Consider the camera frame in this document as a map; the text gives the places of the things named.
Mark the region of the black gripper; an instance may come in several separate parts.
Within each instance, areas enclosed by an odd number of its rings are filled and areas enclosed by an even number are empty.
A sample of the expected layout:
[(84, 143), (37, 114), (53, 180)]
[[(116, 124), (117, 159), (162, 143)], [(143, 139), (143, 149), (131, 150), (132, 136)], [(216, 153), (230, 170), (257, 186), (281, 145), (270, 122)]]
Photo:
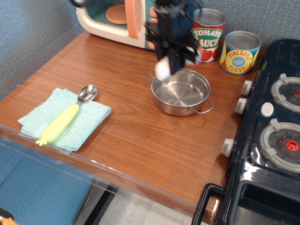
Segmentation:
[(199, 42), (191, 33), (194, 25), (194, 4), (155, 4), (157, 22), (146, 22), (146, 39), (155, 45), (155, 54), (160, 61), (169, 58), (171, 75), (184, 68), (186, 60), (195, 61)]

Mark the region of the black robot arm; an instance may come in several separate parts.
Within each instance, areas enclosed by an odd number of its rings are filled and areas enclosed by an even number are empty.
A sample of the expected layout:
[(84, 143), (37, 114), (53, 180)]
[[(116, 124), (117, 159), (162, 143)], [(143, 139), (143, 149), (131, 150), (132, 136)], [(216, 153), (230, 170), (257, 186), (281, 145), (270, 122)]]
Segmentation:
[(147, 22), (146, 39), (154, 44), (156, 78), (163, 81), (184, 68), (186, 61), (199, 63), (201, 47), (191, 33), (194, 25), (193, 0), (157, 0), (158, 22)]

